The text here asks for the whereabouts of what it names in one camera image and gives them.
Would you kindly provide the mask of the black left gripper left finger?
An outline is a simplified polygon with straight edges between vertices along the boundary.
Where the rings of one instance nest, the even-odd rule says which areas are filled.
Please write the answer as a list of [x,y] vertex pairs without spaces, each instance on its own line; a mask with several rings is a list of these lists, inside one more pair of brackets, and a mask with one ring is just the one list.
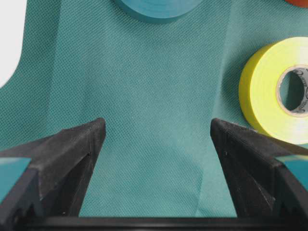
[[0,228],[27,217],[78,216],[106,136],[97,118],[0,153]]

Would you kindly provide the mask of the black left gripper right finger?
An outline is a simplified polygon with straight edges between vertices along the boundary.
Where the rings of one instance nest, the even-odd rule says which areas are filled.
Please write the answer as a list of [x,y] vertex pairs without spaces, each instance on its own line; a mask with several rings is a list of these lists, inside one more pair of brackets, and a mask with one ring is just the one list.
[[214,118],[210,136],[240,218],[273,218],[308,229],[308,189],[286,164],[308,162],[308,150]]

